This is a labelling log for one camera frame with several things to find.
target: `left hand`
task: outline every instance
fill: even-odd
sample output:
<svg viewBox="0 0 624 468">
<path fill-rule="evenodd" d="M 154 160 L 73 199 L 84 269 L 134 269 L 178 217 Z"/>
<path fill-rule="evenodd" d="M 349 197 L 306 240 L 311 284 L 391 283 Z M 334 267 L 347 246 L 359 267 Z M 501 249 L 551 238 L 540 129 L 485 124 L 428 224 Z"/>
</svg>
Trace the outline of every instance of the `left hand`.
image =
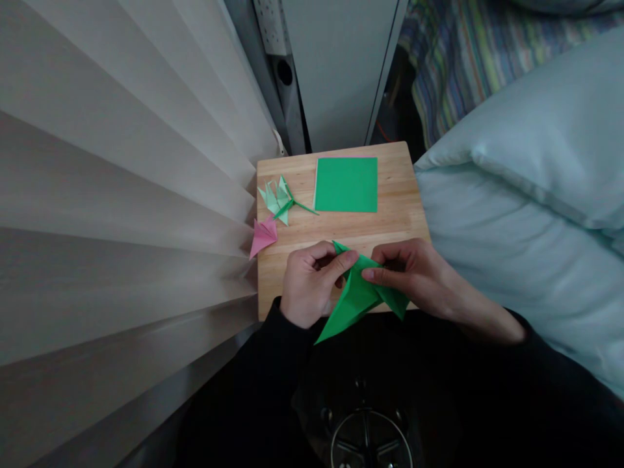
<svg viewBox="0 0 624 468">
<path fill-rule="evenodd" d="M 310 328 L 332 311 L 332 286 L 341 287 L 343 274 L 358 261 L 355 250 L 336 256 L 331 242 L 295 250 L 288 256 L 280 310 L 300 328 Z"/>
</svg>

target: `green origami paper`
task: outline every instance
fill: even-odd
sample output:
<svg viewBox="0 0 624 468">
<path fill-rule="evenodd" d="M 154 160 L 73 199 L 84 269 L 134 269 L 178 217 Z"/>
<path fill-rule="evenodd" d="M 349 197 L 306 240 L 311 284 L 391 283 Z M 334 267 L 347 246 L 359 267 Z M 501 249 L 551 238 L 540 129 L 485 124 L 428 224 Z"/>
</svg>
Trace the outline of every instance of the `green origami paper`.
<svg viewBox="0 0 624 468">
<path fill-rule="evenodd" d="M 333 242 L 333 245 L 337 255 L 350 250 L 336 241 Z M 360 255 L 355 265 L 344 274 L 346 282 L 343 293 L 315 344 L 345 331 L 382 302 L 385 302 L 400 320 L 405 317 L 405 311 L 410 300 L 396 289 L 374 285 L 366 281 L 362 278 L 362 270 L 365 268 L 382 268 L 382 266 L 376 261 Z"/>
<path fill-rule="evenodd" d="M 319 214 L 316 211 L 311 210 L 310 208 L 306 207 L 305 205 L 302 205 L 301 203 L 295 200 L 293 193 L 291 192 L 290 188 L 288 187 L 288 184 L 286 183 L 286 180 L 284 180 L 283 175 L 279 178 L 279 185 L 278 185 L 277 193 L 278 193 L 277 201 L 279 204 L 279 211 L 277 213 L 274 213 L 275 216 L 273 216 L 273 219 L 275 218 L 281 219 L 281 216 L 284 214 L 287 214 L 288 210 L 292 208 L 294 205 L 297 205 L 305 210 L 308 210 L 310 213 L 314 213 L 315 215 L 319 216 Z"/>
<path fill-rule="evenodd" d="M 376 213 L 377 178 L 375 157 L 318 158 L 314 209 Z"/>
<path fill-rule="evenodd" d="M 268 208 L 268 210 L 273 213 L 274 215 L 280 211 L 280 208 L 282 208 L 282 205 L 280 205 L 280 199 L 279 199 L 279 195 L 276 197 L 276 195 L 273 193 L 273 190 L 271 189 L 271 184 L 273 183 L 273 181 L 271 182 L 267 182 L 265 183 L 265 189 L 262 190 L 260 187 L 258 187 L 258 192 L 260 192 L 260 195 L 262 196 L 262 199 L 265 201 L 265 205 Z M 279 216 L 275 216 L 274 218 L 279 218 L 286 226 L 288 226 L 288 212 L 285 211 L 284 213 L 281 213 Z"/>
</svg>

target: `wooden board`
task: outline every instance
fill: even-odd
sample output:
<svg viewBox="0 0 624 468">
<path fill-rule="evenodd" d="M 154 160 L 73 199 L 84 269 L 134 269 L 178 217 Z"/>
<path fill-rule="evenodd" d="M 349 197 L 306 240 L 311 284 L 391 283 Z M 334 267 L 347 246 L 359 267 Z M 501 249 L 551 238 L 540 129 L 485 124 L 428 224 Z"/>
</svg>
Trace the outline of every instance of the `wooden board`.
<svg viewBox="0 0 624 468">
<path fill-rule="evenodd" d="M 315 216 L 297 206 L 288 212 L 289 225 L 278 221 L 278 241 L 258 254 L 259 318 L 264 320 L 273 299 L 281 295 L 286 259 L 293 251 L 319 241 L 337 241 L 370 257 L 379 244 L 422 237 L 430 241 L 410 153 L 405 142 L 325 153 L 265 159 L 258 162 L 258 187 L 277 182 L 283 175 L 294 198 L 313 208 L 317 159 L 319 157 L 375 156 L 378 158 L 377 213 L 336 213 L 321 211 Z M 258 197 L 257 218 L 264 220 L 270 211 Z M 334 288 L 335 304 L 341 290 Z M 386 304 L 374 311 L 389 311 Z"/>
</svg>

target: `white cabinet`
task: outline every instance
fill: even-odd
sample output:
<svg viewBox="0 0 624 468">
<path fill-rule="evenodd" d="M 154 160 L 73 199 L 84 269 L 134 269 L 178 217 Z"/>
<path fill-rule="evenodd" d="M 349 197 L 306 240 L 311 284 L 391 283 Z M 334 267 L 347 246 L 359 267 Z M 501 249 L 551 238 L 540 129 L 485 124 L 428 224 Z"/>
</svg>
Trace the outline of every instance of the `white cabinet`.
<svg viewBox="0 0 624 468">
<path fill-rule="evenodd" d="M 368 144 L 407 0 L 282 0 L 313 152 Z"/>
</svg>

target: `hand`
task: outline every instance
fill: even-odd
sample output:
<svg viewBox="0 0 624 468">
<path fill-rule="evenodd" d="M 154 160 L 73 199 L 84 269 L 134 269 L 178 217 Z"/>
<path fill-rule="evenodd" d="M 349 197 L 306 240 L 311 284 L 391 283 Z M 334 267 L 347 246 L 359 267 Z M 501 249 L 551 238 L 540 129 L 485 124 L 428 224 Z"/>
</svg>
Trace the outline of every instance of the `hand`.
<svg viewBox="0 0 624 468">
<path fill-rule="evenodd" d="M 365 269 L 365 280 L 398 289 L 423 311 L 459 325 L 470 338 L 507 345 L 525 340 L 526 331 L 514 316 L 463 279 L 429 242 L 379 245 L 371 259 L 387 268 Z"/>
<path fill-rule="evenodd" d="M 288 256 L 284 274 L 280 310 L 284 317 L 300 328 L 310 328 L 323 315 L 332 312 L 332 286 L 342 287 L 343 274 L 355 265 L 355 250 L 336 256 L 326 240 Z"/>
</svg>

